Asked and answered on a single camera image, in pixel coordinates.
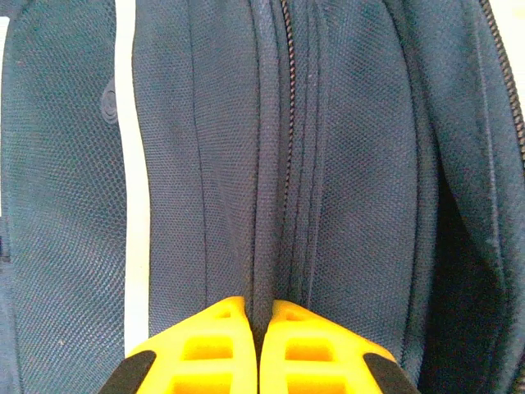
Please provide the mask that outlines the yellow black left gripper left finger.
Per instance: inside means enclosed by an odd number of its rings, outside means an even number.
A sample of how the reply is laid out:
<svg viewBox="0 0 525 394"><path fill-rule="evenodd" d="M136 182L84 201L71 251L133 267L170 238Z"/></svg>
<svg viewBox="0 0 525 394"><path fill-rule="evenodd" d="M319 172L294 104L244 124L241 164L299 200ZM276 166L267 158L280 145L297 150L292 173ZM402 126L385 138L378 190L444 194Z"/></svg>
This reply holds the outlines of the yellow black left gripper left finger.
<svg viewBox="0 0 525 394"><path fill-rule="evenodd" d="M101 393L256 393L258 366L244 298L232 296L150 337Z"/></svg>

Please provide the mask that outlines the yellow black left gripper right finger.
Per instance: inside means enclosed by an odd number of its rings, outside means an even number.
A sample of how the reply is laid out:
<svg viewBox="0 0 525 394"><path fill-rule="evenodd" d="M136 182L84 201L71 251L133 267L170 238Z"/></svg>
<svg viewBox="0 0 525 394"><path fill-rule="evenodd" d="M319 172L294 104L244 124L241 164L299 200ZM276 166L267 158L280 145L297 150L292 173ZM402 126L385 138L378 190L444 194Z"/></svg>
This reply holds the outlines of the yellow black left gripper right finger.
<svg viewBox="0 0 525 394"><path fill-rule="evenodd" d="M385 348L285 300L273 304L259 365L261 393L417 393Z"/></svg>

